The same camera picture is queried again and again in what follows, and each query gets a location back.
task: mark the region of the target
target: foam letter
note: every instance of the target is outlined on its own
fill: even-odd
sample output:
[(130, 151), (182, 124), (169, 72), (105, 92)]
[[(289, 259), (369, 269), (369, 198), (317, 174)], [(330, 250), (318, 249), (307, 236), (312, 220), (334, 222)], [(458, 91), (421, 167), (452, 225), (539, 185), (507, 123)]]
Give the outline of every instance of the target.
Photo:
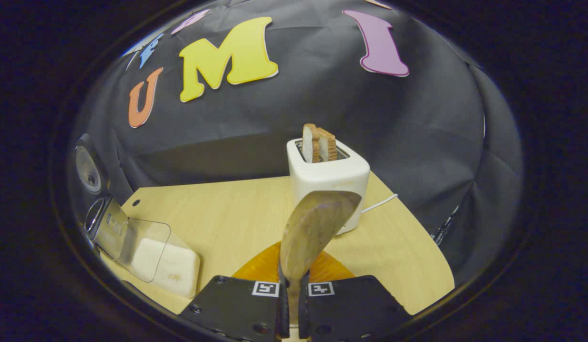
[(129, 93), (129, 125), (133, 128), (137, 128), (141, 125), (146, 123), (148, 117), (150, 116), (150, 112), (152, 111), (152, 106), (154, 105), (154, 91), (156, 89), (156, 80), (159, 77), (159, 74), (163, 72), (163, 68), (160, 67), (156, 69), (150, 76), (148, 76), (148, 89), (146, 89), (146, 103), (144, 103), (144, 108), (142, 111), (137, 111), (137, 102), (140, 97), (140, 90), (144, 85), (144, 81), (137, 84), (131, 92)]
[(148, 60), (148, 57), (150, 57), (150, 55), (154, 52), (153, 48), (156, 48), (156, 46), (159, 44), (160, 37), (163, 37), (163, 33), (156, 37), (152, 41), (152, 43), (146, 46), (146, 48), (144, 48), (144, 51), (142, 51), (142, 53), (140, 54), (140, 69), (142, 69), (144, 63), (146, 63), (146, 61)]
[(207, 12), (209, 12), (209, 9), (204, 9), (199, 13), (195, 13), (192, 17), (184, 20), (183, 23), (179, 24), (179, 26), (177, 26), (177, 28), (172, 31), (172, 35), (180, 32), (183, 28), (187, 28), (188, 26), (201, 20), (201, 18), (205, 17), (205, 14), (207, 14)]
[(397, 47), (389, 33), (389, 22), (363, 12), (344, 10), (342, 13), (357, 21), (366, 42), (366, 55), (359, 61), (370, 72), (393, 76), (407, 76), (410, 71), (400, 60)]
[(179, 54), (183, 57), (183, 91), (180, 100), (188, 102), (203, 95), (205, 87), (198, 82), (197, 69), (210, 87), (218, 89), (231, 57), (232, 70), (226, 76), (230, 84), (275, 76), (279, 67), (268, 59), (264, 41), (265, 28), (270, 22), (270, 17), (261, 17), (240, 23), (231, 29), (220, 48), (204, 38), (183, 48)]

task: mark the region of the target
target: wooden table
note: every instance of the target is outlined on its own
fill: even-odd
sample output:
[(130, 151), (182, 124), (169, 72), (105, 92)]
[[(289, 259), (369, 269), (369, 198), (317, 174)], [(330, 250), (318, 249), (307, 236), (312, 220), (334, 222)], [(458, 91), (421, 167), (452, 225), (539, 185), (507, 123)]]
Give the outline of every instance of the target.
[[(370, 173), (364, 208), (393, 193)], [(137, 206), (133, 202), (140, 200)], [(131, 219), (167, 223), (201, 257), (199, 292), (215, 275), (231, 276), (250, 258), (281, 240), (294, 209), (289, 177), (141, 188), (124, 204)], [(374, 275), (410, 314), (453, 290), (440, 249), (397, 198), (361, 214), (353, 231), (326, 251), (357, 276)], [(179, 314), (192, 300), (144, 283), (104, 256), (120, 278)]]

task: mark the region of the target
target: black fabric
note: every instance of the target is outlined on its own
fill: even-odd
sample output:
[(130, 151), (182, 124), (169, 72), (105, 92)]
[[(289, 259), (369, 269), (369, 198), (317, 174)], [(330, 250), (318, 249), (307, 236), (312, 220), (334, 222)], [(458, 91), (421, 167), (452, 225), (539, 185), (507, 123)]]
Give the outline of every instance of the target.
[[(198, 10), (205, 8), (204, 18), (171, 35), (174, 22), (142, 69), (139, 54), (123, 56), (87, 98), (83, 130), (107, 137), (97, 149), (119, 203), (141, 187), (287, 175), (285, 143), (315, 123), (365, 158), (428, 232), (465, 199), (442, 244), (457, 283), (495, 255), (515, 211), (521, 152), (507, 104), (478, 68), (470, 71), (471, 57), (405, 13), (365, 1), (223, 0)], [(346, 9), (392, 24), (409, 76), (361, 67), (365, 43)], [(199, 76), (204, 94), (182, 103), (179, 52), (201, 38), (219, 46), (233, 26), (257, 17), (272, 17), (265, 40), (279, 73), (241, 85), (224, 79), (216, 90)], [(152, 113), (133, 129), (129, 92), (159, 67)]]

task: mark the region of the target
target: pink letter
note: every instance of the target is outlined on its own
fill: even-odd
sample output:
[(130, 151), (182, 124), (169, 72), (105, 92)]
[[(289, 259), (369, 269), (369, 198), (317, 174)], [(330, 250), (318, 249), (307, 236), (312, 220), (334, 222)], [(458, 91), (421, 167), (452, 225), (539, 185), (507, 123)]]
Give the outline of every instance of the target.
[(393, 76), (408, 76), (410, 71), (401, 60), (395, 42), (389, 33), (389, 22), (367, 13), (346, 9), (342, 13), (357, 21), (366, 42), (366, 55), (359, 61), (370, 72)]
[(194, 24), (195, 22), (201, 20), (201, 18), (205, 17), (205, 14), (209, 12), (209, 9), (203, 9), (199, 13), (195, 13), (192, 17), (183, 21), (183, 23), (179, 24), (175, 30), (172, 31), (172, 35), (180, 32), (183, 28), (187, 28), (188, 26)]

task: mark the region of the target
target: food container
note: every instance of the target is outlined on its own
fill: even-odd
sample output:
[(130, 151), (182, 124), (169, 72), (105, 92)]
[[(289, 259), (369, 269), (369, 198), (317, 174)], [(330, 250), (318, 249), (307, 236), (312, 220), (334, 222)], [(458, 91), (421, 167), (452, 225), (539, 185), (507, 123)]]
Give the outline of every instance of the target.
[(141, 281), (192, 297), (200, 259), (166, 223), (130, 219), (111, 197), (89, 209), (85, 230), (91, 243)]

